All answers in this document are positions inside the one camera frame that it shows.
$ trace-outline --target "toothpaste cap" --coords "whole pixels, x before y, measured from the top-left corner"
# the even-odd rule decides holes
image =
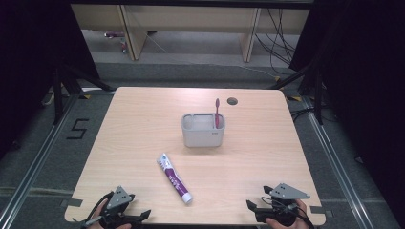
[[[186,204],[190,203],[193,200],[193,197],[191,196],[190,193],[186,193],[182,195],[181,197],[182,201],[184,201]]]

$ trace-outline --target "aluminum rail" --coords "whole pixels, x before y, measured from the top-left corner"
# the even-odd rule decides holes
[[[36,178],[41,172],[41,169],[45,164],[45,161],[47,160],[48,155],[50,154],[50,151],[54,143],[56,142],[62,127],[65,124],[69,112],[71,111],[78,98],[79,94],[73,94],[68,98],[68,101],[65,105],[66,112],[60,117],[58,123],[51,127],[51,130],[44,143],[42,144],[41,149],[39,150],[30,168],[24,175],[24,178],[21,180],[19,186],[15,190],[14,194],[11,197],[11,200],[9,201],[7,207],[4,209],[0,217],[0,226],[2,229],[9,229],[11,227],[32,185],[35,183]]]
[[[312,107],[309,98],[303,97],[306,108]],[[337,181],[342,188],[342,191],[352,208],[355,219],[360,228],[364,229],[373,229],[373,223],[370,219],[369,213],[367,212],[366,207],[364,206],[360,196],[355,191],[355,188],[352,185],[342,163],[340,162],[339,155],[334,150],[328,135],[325,132],[325,129],[322,125],[319,125],[319,122],[316,120],[316,117],[313,113],[309,113],[309,120],[319,137],[319,140],[324,148],[325,154],[330,162],[330,165],[336,175]]]

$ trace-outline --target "hand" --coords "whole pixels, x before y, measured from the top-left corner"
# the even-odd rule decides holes
[[[306,217],[307,205],[301,199],[296,199],[295,201],[297,202],[298,207],[301,208],[305,212],[305,214],[304,214],[304,212],[298,211],[299,215],[301,217]],[[309,229],[307,224],[302,219],[299,219],[299,218],[296,218],[295,222],[292,223],[292,225],[290,227],[283,226],[277,220],[274,220],[271,218],[267,218],[266,223],[273,229]]]
[[[104,204],[107,202],[108,199],[104,199],[100,205],[98,205],[98,207],[95,210],[95,213],[92,216],[92,219],[95,219],[96,217],[98,217],[101,213],[102,207],[104,206]],[[119,226],[117,229],[131,229],[131,224],[127,223],[124,225]],[[90,227],[88,227],[89,229],[104,229],[99,222],[96,222],[95,224],[92,224]]]

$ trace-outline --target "black cable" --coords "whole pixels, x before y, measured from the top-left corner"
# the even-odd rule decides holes
[[[256,35],[256,38],[257,38],[257,40],[259,41],[259,43],[262,45],[262,47],[263,47],[267,52],[269,52],[270,54],[275,55],[277,58],[279,58],[280,60],[282,60],[282,61],[285,62],[286,64],[289,64],[289,61],[288,61],[287,59],[285,59],[282,55],[280,55],[279,53],[277,53],[277,52],[275,52],[274,50],[272,50],[271,48],[269,48],[269,47],[265,44],[265,42],[263,42],[263,41],[259,38],[259,36],[258,36],[257,34],[255,34],[255,35]]]
[[[280,47],[280,48],[286,48],[284,45],[280,45],[279,43],[276,43],[270,36],[268,36],[268,33],[266,33],[266,37],[272,42],[275,43],[276,46]],[[295,52],[295,49],[293,48],[287,48],[290,52]]]
[[[267,9],[267,12],[268,12],[268,15],[270,16],[271,21],[273,22],[273,26],[274,26],[274,28],[276,29],[277,33],[281,35],[280,38],[282,39],[283,43],[284,43],[285,45],[289,46],[292,50],[295,51],[295,48],[292,47],[292,46],[289,44],[289,42],[286,41],[286,39],[284,39],[283,24],[282,24],[283,9],[279,9],[279,15],[280,15],[280,16],[279,16],[279,17],[280,17],[279,24],[281,25],[281,29],[279,29],[279,28],[277,27],[276,23],[274,22],[274,19],[273,19],[272,15],[271,15],[270,9]]]
[[[96,211],[98,205],[100,205],[101,202],[102,202],[104,199],[106,199],[106,198],[107,198],[107,199],[110,199],[110,198],[113,196],[113,194],[114,194],[114,192],[111,192],[111,193],[109,193],[109,194],[104,195],[104,197],[102,197],[102,198],[98,201],[98,203],[95,205],[95,207],[92,209],[92,211],[90,212],[89,216],[84,220],[84,222],[86,223],[88,220],[90,220],[90,219],[92,218],[93,214],[95,213],[95,211]]]
[[[266,204],[268,204],[268,205],[270,205],[270,206],[276,206],[276,207],[280,207],[280,208],[283,207],[283,208],[285,208],[285,209],[288,209],[288,207],[287,207],[285,204],[283,204],[282,202],[280,202],[280,201],[278,201],[278,200],[276,200],[276,199],[271,199],[271,198],[266,198],[266,197],[261,197],[261,199],[262,199],[262,201],[263,201],[264,203],[266,203]],[[297,208],[299,211],[303,212],[303,213],[304,213],[304,216],[301,216],[300,214],[297,214],[297,213],[295,213],[295,212],[293,212],[292,210],[289,210],[289,209],[288,209],[288,212],[291,213],[291,214],[293,214],[295,217],[297,217],[297,218],[299,218],[299,219],[302,219],[302,220],[304,221],[304,223],[307,224],[307,226],[309,227],[309,229],[314,229],[315,227],[313,226],[312,222],[309,220],[309,217],[308,217],[307,213],[306,213],[303,209],[301,209],[300,207],[298,207],[298,206],[296,206],[296,208]]]
[[[272,15],[271,15],[269,9],[267,9],[267,12],[268,12],[268,15],[270,16],[270,19],[271,19],[271,21],[272,21],[272,23],[273,23],[273,25],[274,25],[275,30],[276,30],[276,36],[275,36],[275,38],[274,38],[273,45],[271,46],[271,52],[275,52],[275,51],[274,51],[274,46],[275,46],[275,44],[277,43],[277,37],[280,36],[280,39],[283,41],[283,44],[284,44],[284,41],[285,41],[285,40],[284,40],[284,37],[282,36],[282,34],[280,34],[280,30],[279,30],[280,24],[281,24],[281,19],[282,19],[282,18],[281,18],[281,17],[282,17],[282,16],[281,16],[281,15],[282,15],[282,12],[279,10],[279,13],[281,13],[281,15],[280,15],[280,20],[279,20],[279,26],[276,25],[276,23],[275,23],[275,21],[274,21]],[[271,66],[271,68],[272,68],[275,72],[277,72],[277,73],[279,73],[279,74],[285,74],[285,73],[278,72],[278,71],[276,71],[276,70],[274,69],[273,64],[272,64],[272,55],[270,56],[270,66]]]
[[[324,105],[321,105],[321,109],[330,109],[330,106],[324,104]],[[302,114],[310,113],[310,112],[314,112],[314,111],[315,111],[314,107],[308,107],[306,109],[299,110],[299,111],[291,111],[290,112],[291,117],[293,117],[292,122],[295,122],[297,120],[297,118],[299,116],[301,116]],[[330,121],[330,122],[338,122],[337,120],[331,120],[329,118],[325,118],[324,116],[322,116],[322,118],[324,118],[325,120]]]

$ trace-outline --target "wire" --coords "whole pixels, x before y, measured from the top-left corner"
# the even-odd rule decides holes
[[[330,106],[328,105],[321,105],[321,109],[330,109]],[[291,111],[291,117],[293,117],[292,122],[295,122],[297,120],[297,118],[305,113],[311,113],[314,112],[315,108],[314,107],[308,107],[306,109],[303,110],[299,110],[299,111]],[[326,118],[322,115],[322,118],[324,118],[325,120],[329,121],[329,122],[338,122],[337,120],[332,120],[329,118]]]
[[[312,222],[309,220],[309,217],[307,215],[307,213],[301,209],[300,207],[295,205],[295,208],[298,209],[298,211],[301,211],[302,213],[304,213],[304,216],[301,216],[300,214],[290,210],[285,204],[283,204],[282,202],[276,200],[276,199],[271,199],[271,198],[266,198],[266,197],[261,197],[262,201],[268,205],[271,206],[275,206],[275,207],[280,207],[283,208],[284,211],[287,211],[288,213],[294,215],[295,217],[302,219],[304,221],[304,223],[307,224],[307,226],[309,227],[309,229],[314,229],[314,226],[312,224]]]
[[[107,198],[107,199],[110,199],[110,198],[113,196],[113,194],[114,194],[114,192],[110,192],[109,194],[104,195],[104,197],[102,197],[102,198],[98,201],[98,203],[95,205],[95,207],[92,209],[92,211],[90,212],[89,216],[84,220],[84,222],[86,223],[87,221],[89,221],[89,220],[92,218],[93,214],[95,213],[95,211],[96,211],[98,205],[100,205],[101,202],[102,202],[104,199],[106,199],[106,198]]]
[[[284,38],[284,34],[283,34],[283,23],[282,23],[282,20],[283,20],[283,10],[282,10],[282,9],[279,9],[279,22],[278,22],[278,25],[276,24],[276,22],[275,22],[273,16],[271,15],[271,12],[270,12],[269,9],[267,9],[267,12],[268,12],[268,15],[270,16],[270,19],[271,19],[271,21],[272,21],[272,24],[273,24],[275,30],[276,30],[276,36],[275,36],[274,40],[271,39],[271,38],[268,36],[268,34],[266,35],[267,38],[272,42],[271,48],[268,47],[268,46],[259,38],[259,36],[258,36],[257,34],[255,34],[255,36],[256,36],[256,38],[258,39],[259,43],[262,45],[262,47],[263,47],[266,51],[268,51],[268,52],[270,53],[270,66],[271,66],[271,69],[274,70],[275,72],[279,73],[279,74],[285,74],[285,73],[278,72],[278,71],[274,68],[273,63],[272,63],[272,62],[273,62],[273,61],[272,61],[272,56],[274,55],[275,57],[277,57],[278,59],[280,59],[281,61],[283,61],[283,62],[285,62],[286,64],[289,65],[289,64],[290,64],[290,61],[291,61],[291,58],[292,58],[292,54],[291,54],[290,52],[294,52],[294,48],[293,48],[293,47],[286,41],[286,39]],[[278,37],[280,37],[280,39],[282,40],[283,45],[280,45],[280,44],[277,43],[277,38],[278,38]],[[277,53],[277,52],[274,51],[274,47],[275,47],[276,45],[279,46],[279,47],[281,47],[281,48],[284,48],[284,50],[285,50],[285,52],[286,52],[287,59],[285,59],[281,54],[279,54],[279,53]]]

